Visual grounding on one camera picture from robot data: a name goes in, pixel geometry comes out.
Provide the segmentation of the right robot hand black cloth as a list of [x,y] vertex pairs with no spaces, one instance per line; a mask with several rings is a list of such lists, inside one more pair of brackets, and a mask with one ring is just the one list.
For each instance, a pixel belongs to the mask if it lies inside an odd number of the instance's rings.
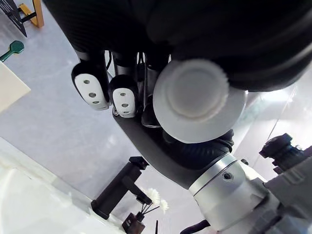
[[213,140],[187,144],[168,135],[162,128],[148,128],[140,118],[114,118],[145,160],[162,175],[184,189],[211,166],[232,152],[234,131]]

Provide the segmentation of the left robot hand black cloth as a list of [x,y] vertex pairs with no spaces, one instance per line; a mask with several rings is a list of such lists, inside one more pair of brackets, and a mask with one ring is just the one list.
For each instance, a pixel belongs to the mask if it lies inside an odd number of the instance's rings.
[[312,63],[309,0],[46,0],[81,60],[109,50],[123,66],[144,53],[157,70],[165,56],[206,59],[232,87],[286,88]]

